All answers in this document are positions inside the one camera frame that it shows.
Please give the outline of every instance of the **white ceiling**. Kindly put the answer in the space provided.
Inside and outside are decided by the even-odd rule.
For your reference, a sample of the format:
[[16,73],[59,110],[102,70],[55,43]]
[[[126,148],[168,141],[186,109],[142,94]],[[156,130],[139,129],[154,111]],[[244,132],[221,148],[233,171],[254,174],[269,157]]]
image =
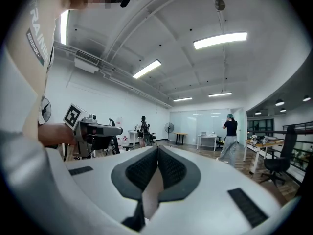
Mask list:
[[[235,94],[254,70],[281,55],[290,29],[283,0],[224,0],[222,12],[214,1],[132,0],[125,9],[114,4],[71,11],[67,42],[131,74],[160,60],[162,66],[140,79],[171,99],[191,96],[204,102],[208,94],[232,88]],[[222,34],[222,28],[246,31],[248,40],[225,44],[224,51],[222,45],[195,50],[195,40]]]

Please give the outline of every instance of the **person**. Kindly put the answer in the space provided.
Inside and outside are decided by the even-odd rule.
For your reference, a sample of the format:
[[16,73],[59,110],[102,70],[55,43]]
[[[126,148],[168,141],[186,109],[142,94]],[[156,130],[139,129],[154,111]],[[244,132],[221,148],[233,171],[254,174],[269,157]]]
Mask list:
[[238,123],[235,121],[234,116],[229,113],[227,115],[227,121],[223,126],[223,129],[227,128],[227,136],[223,145],[221,155],[216,160],[223,161],[226,154],[229,153],[230,156],[230,165],[235,166],[235,150],[237,146],[237,126]]
[[45,93],[48,68],[53,62],[53,35],[55,20],[67,10],[95,7],[114,0],[30,0],[22,8],[8,34],[5,51],[27,82],[29,98],[34,104],[24,121],[22,132],[31,139],[39,140],[44,146],[59,143],[75,145],[72,130],[65,124],[44,123],[40,104]]
[[144,133],[149,133],[149,127],[150,125],[149,124],[147,125],[146,117],[142,116],[141,128],[140,131],[138,131],[139,144],[141,148],[145,146]]

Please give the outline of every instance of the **standing fan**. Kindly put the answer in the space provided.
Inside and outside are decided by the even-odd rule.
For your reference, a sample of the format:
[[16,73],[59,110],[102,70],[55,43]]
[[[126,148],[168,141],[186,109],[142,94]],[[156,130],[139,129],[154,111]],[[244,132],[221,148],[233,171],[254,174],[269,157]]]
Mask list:
[[172,123],[167,123],[165,126],[164,126],[164,129],[165,131],[167,132],[167,142],[169,142],[169,139],[168,139],[168,135],[174,131],[174,125]]
[[48,99],[44,98],[41,102],[41,114],[43,115],[44,121],[47,123],[51,117],[51,104]]

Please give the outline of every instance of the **light blue pants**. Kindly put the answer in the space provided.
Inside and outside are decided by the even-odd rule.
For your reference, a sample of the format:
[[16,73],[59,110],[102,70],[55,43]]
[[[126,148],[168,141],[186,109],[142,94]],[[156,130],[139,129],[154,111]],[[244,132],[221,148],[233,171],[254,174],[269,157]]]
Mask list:
[[229,164],[234,167],[235,166],[235,151],[237,146],[237,136],[227,136],[223,145],[223,150],[219,157],[220,161],[223,161],[226,154],[229,153],[230,162]]

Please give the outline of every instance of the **window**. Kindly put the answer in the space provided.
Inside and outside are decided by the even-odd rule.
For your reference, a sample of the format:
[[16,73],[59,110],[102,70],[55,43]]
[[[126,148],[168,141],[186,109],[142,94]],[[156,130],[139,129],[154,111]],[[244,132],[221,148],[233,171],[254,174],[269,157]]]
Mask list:
[[[273,136],[273,133],[266,133],[266,131],[273,131],[274,119],[265,119],[265,120],[254,120],[248,121],[248,139],[252,135],[257,136]],[[262,133],[255,133],[254,131],[264,131]]]

